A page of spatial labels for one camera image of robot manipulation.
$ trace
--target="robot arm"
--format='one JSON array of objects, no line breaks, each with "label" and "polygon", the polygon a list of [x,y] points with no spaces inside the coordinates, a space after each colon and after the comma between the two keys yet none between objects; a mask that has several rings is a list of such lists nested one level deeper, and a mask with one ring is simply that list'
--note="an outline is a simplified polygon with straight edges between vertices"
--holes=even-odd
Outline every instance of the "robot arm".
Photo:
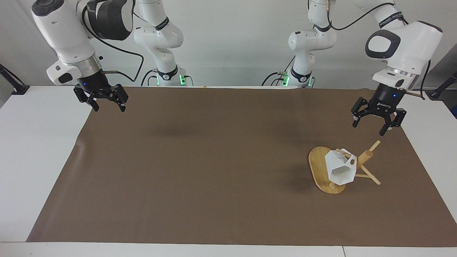
[{"label": "robot arm", "polygon": [[122,41],[133,30],[134,0],[71,0],[76,4],[76,16],[101,39]]},{"label": "robot arm", "polygon": [[289,85],[307,87],[311,78],[315,58],[311,51],[332,48],[336,43],[336,32],[327,20],[327,4],[336,0],[311,0],[308,19],[314,24],[313,30],[301,30],[289,37],[289,47],[295,52],[295,63],[287,70]]},{"label": "robot arm", "polygon": [[161,0],[137,0],[143,18],[152,26],[135,29],[135,42],[144,47],[154,58],[155,70],[160,86],[182,86],[186,84],[186,71],[176,64],[171,48],[178,48],[184,36],[165,13]]},{"label": "robot arm", "polygon": [[[363,10],[383,3],[380,0],[352,1]],[[354,128],[364,116],[371,114],[384,118],[385,125],[379,132],[383,136],[387,130],[401,125],[406,111],[397,108],[397,105],[407,90],[413,88],[424,65],[436,51],[443,31],[423,21],[405,25],[403,15],[395,5],[382,6],[372,15],[381,30],[369,37],[365,52],[370,58],[387,63],[387,68],[373,76],[373,80],[380,84],[371,100],[360,97],[351,111],[355,119]],[[393,113],[396,114],[394,120],[391,119]]]},{"label": "robot arm", "polygon": [[[85,1],[88,7],[84,10],[89,10],[89,20],[92,16],[90,10],[95,10],[99,14],[98,19],[101,20],[103,12],[106,13],[106,16],[108,13],[120,15],[127,1]],[[77,80],[78,85],[74,88],[74,92],[78,100],[91,105],[95,111],[99,109],[96,99],[108,99],[118,104],[121,111],[124,112],[128,95],[121,85],[109,85],[108,79],[101,69],[100,60],[89,43],[85,28],[78,19],[80,16],[76,16],[75,11],[75,8],[65,0],[37,0],[32,5],[32,16],[38,29],[59,58],[48,68],[47,74],[56,85]],[[96,23],[92,23],[92,28],[101,37],[103,37],[104,31],[110,31],[110,29],[94,29]],[[123,32],[123,37],[128,36],[123,30],[117,30],[117,32]],[[115,34],[109,33],[103,38],[114,38]]]}]

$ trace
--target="table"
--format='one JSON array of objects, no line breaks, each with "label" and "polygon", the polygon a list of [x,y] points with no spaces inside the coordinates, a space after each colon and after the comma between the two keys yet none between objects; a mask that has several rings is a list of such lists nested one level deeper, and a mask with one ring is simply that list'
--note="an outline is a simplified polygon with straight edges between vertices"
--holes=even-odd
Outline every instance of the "table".
[{"label": "table", "polygon": [[[90,113],[72,99],[72,87],[32,87],[0,109],[1,256],[457,256],[457,248],[24,243]],[[442,102],[405,96],[400,107],[406,135],[457,220],[457,121]]]}]

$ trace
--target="green led light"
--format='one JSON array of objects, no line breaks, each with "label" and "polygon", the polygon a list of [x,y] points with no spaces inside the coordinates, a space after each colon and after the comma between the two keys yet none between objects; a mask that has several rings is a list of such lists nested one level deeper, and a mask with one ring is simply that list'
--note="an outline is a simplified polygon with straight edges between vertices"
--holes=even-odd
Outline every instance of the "green led light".
[{"label": "green led light", "polygon": [[316,78],[311,77],[311,78],[309,79],[309,82],[308,82],[308,87],[313,87],[315,81],[316,81]]},{"label": "green led light", "polygon": [[185,85],[186,84],[186,79],[184,78],[183,75],[179,75],[179,77],[181,78],[181,85]]},{"label": "green led light", "polygon": [[282,81],[282,85],[283,86],[288,86],[289,85],[289,80],[290,80],[290,77],[288,75],[286,75],[286,78]]}]

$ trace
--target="wooden board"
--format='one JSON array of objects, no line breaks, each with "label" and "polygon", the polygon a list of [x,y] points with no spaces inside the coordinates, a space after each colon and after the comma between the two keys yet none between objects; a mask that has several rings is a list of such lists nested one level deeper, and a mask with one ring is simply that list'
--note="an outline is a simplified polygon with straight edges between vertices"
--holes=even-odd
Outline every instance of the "wooden board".
[{"label": "wooden board", "polygon": [[329,180],[327,165],[325,163],[325,155],[330,151],[331,149],[327,147],[316,147],[309,153],[308,160],[309,165],[311,166],[311,172],[313,173],[314,182],[317,187],[325,193],[338,194],[346,188],[346,185],[336,185],[335,188],[330,187],[331,181]]}]

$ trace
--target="brown paper sheet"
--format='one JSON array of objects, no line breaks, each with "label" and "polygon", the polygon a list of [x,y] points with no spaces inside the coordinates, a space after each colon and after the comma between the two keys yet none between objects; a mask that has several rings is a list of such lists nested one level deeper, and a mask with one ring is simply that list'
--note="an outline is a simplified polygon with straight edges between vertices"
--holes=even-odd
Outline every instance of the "brown paper sheet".
[{"label": "brown paper sheet", "polygon": [[[127,91],[125,113],[98,101],[27,241],[457,246],[402,129],[380,137],[376,117],[352,128],[350,108],[372,91]],[[360,154],[378,139],[365,166],[381,186],[316,187],[312,148]]]}]

